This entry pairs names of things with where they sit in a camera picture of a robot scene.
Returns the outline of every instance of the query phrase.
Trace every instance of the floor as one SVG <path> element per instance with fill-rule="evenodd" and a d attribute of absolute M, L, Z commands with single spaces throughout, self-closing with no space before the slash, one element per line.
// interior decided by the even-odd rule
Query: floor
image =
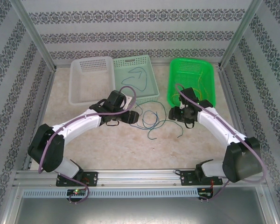
<path fill-rule="evenodd" d="M 158 101 L 162 102 L 168 114 L 167 85 L 169 66 L 153 66 L 160 91 Z M 223 90 L 215 70 L 215 85 L 219 114 L 231 124 L 231 117 L 225 101 Z M 71 106 L 68 102 L 69 68 L 58 68 L 44 123 L 49 126 L 63 123 L 83 113 L 87 106 Z M 157 111 L 160 119 L 165 115 L 162 107 L 156 103 L 147 103 L 144 110 Z M 202 125 L 195 123 L 193 129 L 183 126 L 183 136 L 177 138 L 182 130 L 166 122 L 163 127 L 150 133 L 146 130 L 121 123 L 119 126 L 100 126 L 90 130 L 71 141 L 64 149 L 64 156 L 72 159 L 83 169 L 161 169 L 161 168 L 194 168 L 196 164 L 208 160 L 222 160 L 225 148 Z M 31 169 L 37 169 L 33 161 Z"/>

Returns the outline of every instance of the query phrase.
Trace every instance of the patterned wallpaper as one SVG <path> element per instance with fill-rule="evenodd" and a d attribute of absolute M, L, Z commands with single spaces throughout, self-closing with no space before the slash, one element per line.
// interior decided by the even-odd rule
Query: patterned wallpaper
<path fill-rule="evenodd" d="M 280 216 L 280 0 L 265 0 L 225 68 L 246 134 L 259 139 Z"/>
<path fill-rule="evenodd" d="M 8 0 L 0 0 L 0 212 L 22 169 L 51 71 Z"/>
<path fill-rule="evenodd" d="M 220 62 L 251 0 L 22 2 L 55 63 L 66 65 L 143 54 Z"/>

